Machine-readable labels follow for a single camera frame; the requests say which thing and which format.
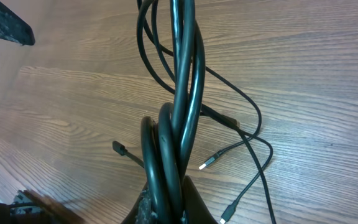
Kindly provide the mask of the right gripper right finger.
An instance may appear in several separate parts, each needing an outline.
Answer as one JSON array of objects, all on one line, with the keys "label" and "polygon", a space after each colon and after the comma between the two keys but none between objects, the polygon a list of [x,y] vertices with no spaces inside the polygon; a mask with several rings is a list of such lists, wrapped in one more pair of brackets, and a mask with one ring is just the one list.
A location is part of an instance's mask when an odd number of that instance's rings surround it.
[{"label": "right gripper right finger", "polygon": [[182,185],[184,223],[186,224],[217,224],[209,212],[201,195],[189,176],[185,176]]}]

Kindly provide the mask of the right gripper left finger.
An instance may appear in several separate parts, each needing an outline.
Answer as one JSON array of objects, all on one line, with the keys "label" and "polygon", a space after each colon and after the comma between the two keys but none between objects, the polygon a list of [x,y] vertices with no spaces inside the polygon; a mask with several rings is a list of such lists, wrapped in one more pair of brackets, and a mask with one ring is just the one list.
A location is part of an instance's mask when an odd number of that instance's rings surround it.
[{"label": "right gripper left finger", "polygon": [[145,184],[133,208],[122,221],[122,224],[153,224],[154,211],[148,185]]}]

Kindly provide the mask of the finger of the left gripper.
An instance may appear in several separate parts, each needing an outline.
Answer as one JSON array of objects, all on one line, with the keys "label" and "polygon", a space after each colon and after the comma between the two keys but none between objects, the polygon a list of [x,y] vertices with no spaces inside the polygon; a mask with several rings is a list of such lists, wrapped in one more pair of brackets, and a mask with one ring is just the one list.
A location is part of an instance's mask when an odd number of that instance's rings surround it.
[{"label": "finger of the left gripper", "polygon": [[0,39],[21,45],[34,45],[32,28],[0,1]]}]

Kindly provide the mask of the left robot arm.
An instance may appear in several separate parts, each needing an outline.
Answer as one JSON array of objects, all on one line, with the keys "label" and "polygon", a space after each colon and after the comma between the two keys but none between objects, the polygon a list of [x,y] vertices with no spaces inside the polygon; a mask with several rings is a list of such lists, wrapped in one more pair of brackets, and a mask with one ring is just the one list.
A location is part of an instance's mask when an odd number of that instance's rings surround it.
[{"label": "left robot arm", "polygon": [[[32,28],[0,1],[0,39],[34,45]],[[84,223],[76,213],[50,197],[31,190],[17,192],[12,204],[0,203],[0,224]]]}]

